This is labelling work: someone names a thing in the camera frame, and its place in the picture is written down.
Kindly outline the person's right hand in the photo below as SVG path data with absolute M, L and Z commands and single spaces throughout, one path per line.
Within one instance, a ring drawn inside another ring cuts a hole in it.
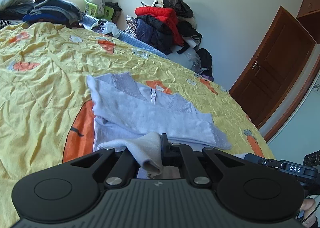
M 306 198 L 303 200 L 303 203 L 299 209 L 299 211 L 302 213 L 302 221 L 305 223 L 308 223 L 312 225 L 312 223 L 315 222 L 315 209 L 316 209 L 316 201 L 312 198 Z

